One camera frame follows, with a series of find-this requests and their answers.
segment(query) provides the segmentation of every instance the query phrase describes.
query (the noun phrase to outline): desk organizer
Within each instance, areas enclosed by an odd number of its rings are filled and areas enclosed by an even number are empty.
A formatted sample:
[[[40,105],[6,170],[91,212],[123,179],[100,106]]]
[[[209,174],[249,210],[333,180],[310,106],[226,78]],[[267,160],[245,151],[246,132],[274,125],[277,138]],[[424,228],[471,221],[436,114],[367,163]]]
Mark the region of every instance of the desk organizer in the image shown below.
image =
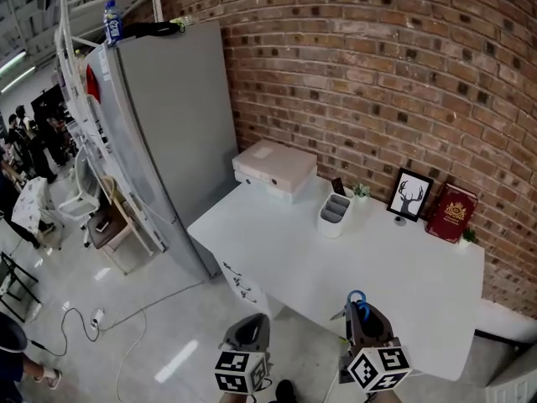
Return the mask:
[[[345,188],[346,196],[331,192],[317,217],[317,230],[328,238],[341,236],[351,219],[354,193]]]

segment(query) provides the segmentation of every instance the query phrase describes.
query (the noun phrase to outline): white baseboard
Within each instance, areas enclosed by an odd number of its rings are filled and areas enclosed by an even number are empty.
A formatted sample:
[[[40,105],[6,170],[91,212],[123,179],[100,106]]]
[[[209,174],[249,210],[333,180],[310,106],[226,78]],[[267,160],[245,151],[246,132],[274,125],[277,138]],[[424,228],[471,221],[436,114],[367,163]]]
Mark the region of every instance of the white baseboard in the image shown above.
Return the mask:
[[[537,320],[484,299],[479,305],[476,329],[517,342],[537,341]]]

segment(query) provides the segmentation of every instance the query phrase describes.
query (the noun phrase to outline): drawer handle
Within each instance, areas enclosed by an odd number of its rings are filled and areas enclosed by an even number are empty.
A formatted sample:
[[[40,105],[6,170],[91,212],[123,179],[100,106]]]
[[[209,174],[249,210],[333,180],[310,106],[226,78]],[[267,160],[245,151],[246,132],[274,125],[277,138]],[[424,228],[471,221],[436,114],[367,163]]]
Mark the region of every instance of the drawer handle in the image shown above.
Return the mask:
[[[241,280],[238,279],[238,278],[233,278],[233,280],[235,281],[235,285],[242,288],[243,290],[246,290],[246,291],[251,291],[252,288],[245,288],[241,285]]]
[[[228,270],[230,270],[231,272],[233,272],[235,275],[237,276],[242,276],[240,273],[237,273],[235,270],[233,270],[228,263],[223,263],[224,264],[224,267]]]
[[[252,299],[247,298],[246,293],[244,291],[241,291],[241,296],[242,296],[243,299],[251,301],[252,303],[257,303],[258,302],[257,300],[252,300]]]

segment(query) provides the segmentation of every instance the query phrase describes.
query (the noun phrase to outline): small green plant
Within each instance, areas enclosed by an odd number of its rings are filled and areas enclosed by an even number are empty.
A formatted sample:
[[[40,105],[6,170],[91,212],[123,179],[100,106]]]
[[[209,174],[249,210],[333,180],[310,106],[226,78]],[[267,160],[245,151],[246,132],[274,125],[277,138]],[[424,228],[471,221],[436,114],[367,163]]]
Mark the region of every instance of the small green plant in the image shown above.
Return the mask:
[[[364,184],[358,184],[352,189],[354,194],[358,197],[369,197],[371,194],[371,188]]]
[[[464,240],[467,240],[468,242],[470,243],[473,243],[476,241],[476,230],[472,229],[472,228],[465,228],[464,231],[462,232],[462,238]]]

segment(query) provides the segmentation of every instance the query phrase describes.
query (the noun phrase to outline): gray refrigerator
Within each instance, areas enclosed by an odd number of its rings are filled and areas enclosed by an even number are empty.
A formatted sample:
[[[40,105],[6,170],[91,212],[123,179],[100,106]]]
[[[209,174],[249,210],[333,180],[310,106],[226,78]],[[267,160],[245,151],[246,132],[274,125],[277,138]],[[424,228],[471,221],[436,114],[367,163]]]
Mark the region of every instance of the gray refrigerator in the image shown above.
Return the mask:
[[[216,274],[212,254],[185,229],[237,185],[218,23],[101,45],[86,63],[107,148],[167,252],[200,278]]]

